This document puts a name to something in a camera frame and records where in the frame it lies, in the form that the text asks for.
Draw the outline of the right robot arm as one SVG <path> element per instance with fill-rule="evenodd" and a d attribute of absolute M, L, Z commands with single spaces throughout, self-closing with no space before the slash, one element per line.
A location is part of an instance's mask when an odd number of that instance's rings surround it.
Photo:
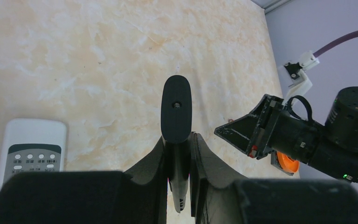
<path fill-rule="evenodd" d="M 333 178 L 358 182 L 358 86 L 339 91 L 324 124 L 313 119 L 304 97 L 284 102 L 265 94 L 250 113 L 214 133 L 251 158 L 276 151 Z"/>

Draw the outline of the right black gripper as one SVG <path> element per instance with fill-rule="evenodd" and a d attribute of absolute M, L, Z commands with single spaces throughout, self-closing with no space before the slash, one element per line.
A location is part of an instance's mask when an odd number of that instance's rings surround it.
<path fill-rule="evenodd" d="M 215 128 L 214 134 L 245 155 L 260 160 L 274 151 L 270 140 L 283 109 L 282 102 L 280 97 L 265 94 L 248 114 Z"/>

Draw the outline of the white remote control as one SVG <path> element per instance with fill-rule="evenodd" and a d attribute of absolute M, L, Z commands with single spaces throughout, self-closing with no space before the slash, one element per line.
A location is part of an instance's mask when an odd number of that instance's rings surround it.
<path fill-rule="evenodd" d="M 64 170 L 67 126 L 60 121 L 16 118 L 5 128 L 0 155 L 0 190 L 15 174 Z"/>

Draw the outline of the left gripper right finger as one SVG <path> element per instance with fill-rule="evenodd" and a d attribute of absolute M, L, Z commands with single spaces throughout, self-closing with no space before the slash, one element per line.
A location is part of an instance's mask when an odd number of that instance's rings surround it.
<path fill-rule="evenodd" d="M 191 215 L 197 224 L 358 224 L 358 193 L 337 180 L 249 179 L 192 134 Z"/>

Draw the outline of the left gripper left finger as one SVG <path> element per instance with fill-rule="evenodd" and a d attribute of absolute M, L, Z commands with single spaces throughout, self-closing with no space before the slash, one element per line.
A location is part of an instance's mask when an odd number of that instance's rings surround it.
<path fill-rule="evenodd" d="M 163 141 L 122 171 L 27 172 L 0 190 L 0 224 L 164 224 Z"/>

